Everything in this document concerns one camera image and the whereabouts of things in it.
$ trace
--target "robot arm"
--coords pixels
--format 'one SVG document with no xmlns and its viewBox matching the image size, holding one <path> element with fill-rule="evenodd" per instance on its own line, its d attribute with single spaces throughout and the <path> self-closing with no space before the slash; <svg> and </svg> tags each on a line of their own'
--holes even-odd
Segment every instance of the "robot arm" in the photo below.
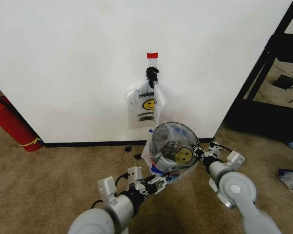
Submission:
<svg viewBox="0 0 293 234">
<path fill-rule="evenodd" d="M 127 171 L 128 190 L 116 195 L 112 176 L 98 181 L 103 209 L 90 209 L 79 215 L 70 226 L 68 234 L 127 234 L 128 223 L 139 206 L 150 194 L 158 194 L 166 187 L 162 176 L 142 177 L 141 167 Z"/>
<path fill-rule="evenodd" d="M 209 185 L 217 197 L 230 209 L 237 207 L 243 216 L 246 234 L 281 234 L 274 221 L 254 205 L 256 187 L 244 174 L 236 170 L 245 161 L 239 153 L 232 151 L 223 163 L 218 156 L 221 148 L 212 142 L 209 152 L 197 149 L 203 164 L 210 174 Z M 141 167 L 127 171 L 128 190 L 116 195 L 113 177 L 98 181 L 103 209 L 90 209 L 79 215 L 72 223 L 68 234 L 114 234 L 128 233 L 128 223 L 139 206 L 150 194 L 158 194 L 166 187 L 164 176 L 142 177 Z"/>
<path fill-rule="evenodd" d="M 256 208 L 254 183 L 244 174 L 236 172 L 245 161 L 244 157 L 232 151 L 227 157 L 228 162 L 223 163 L 217 158 L 218 154 L 213 153 L 213 156 L 209 154 L 203 157 L 203 164 L 211 176 L 209 185 L 228 208 L 237 207 L 240 210 L 245 233 L 281 234 L 275 222 L 266 213 Z"/>
</svg>

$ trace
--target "smiley face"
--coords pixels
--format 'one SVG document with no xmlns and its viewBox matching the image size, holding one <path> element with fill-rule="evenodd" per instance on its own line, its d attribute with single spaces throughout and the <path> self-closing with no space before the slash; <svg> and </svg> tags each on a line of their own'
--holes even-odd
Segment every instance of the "smiley face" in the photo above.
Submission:
<svg viewBox="0 0 293 234">
<path fill-rule="evenodd" d="M 192 160 L 192 151 L 188 148 L 181 148 L 174 156 L 174 161 L 180 164 L 186 164 Z"/>
<path fill-rule="evenodd" d="M 154 99 L 145 101 L 142 107 L 146 110 L 154 111 Z"/>
</svg>

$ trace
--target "black baseboard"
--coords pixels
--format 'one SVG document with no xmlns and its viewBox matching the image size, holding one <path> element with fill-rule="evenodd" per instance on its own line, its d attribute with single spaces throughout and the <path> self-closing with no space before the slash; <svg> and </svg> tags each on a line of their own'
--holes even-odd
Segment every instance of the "black baseboard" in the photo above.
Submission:
<svg viewBox="0 0 293 234">
<path fill-rule="evenodd" d="M 200 138 L 201 143 L 208 143 L 213 138 Z M 64 142 L 45 143 L 45 147 L 86 147 L 86 146 L 115 146 L 115 145 L 145 145 L 146 140 L 101 141 L 101 142 Z"/>
</svg>

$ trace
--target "fire extinguisher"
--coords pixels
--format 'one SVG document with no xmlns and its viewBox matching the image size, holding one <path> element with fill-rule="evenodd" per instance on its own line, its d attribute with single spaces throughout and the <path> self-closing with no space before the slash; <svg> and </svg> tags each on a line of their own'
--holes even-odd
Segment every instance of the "fire extinguisher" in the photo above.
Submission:
<svg viewBox="0 0 293 234">
<path fill-rule="evenodd" d="M 0 96 L 0 126 L 26 151 L 36 151 L 43 146 L 41 139 L 22 120 L 5 96 Z"/>
</svg>

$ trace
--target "red tape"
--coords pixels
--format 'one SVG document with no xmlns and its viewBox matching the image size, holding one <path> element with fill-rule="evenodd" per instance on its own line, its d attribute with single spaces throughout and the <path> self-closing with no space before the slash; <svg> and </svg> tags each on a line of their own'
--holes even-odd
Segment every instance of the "red tape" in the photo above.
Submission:
<svg viewBox="0 0 293 234">
<path fill-rule="evenodd" d="M 158 53 L 147 53 L 146 54 L 148 59 L 157 59 L 158 58 Z"/>
</svg>

